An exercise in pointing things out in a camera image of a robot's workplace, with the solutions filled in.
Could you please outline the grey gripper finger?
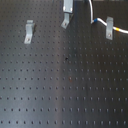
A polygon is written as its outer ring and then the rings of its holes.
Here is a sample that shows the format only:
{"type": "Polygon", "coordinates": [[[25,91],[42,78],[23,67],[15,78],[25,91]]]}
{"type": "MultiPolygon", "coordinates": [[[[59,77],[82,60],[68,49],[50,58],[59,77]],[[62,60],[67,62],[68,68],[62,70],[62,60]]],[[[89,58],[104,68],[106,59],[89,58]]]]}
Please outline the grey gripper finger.
{"type": "Polygon", "coordinates": [[[63,11],[66,13],[73,11],[73,0],[64,0],[63,11]]]}

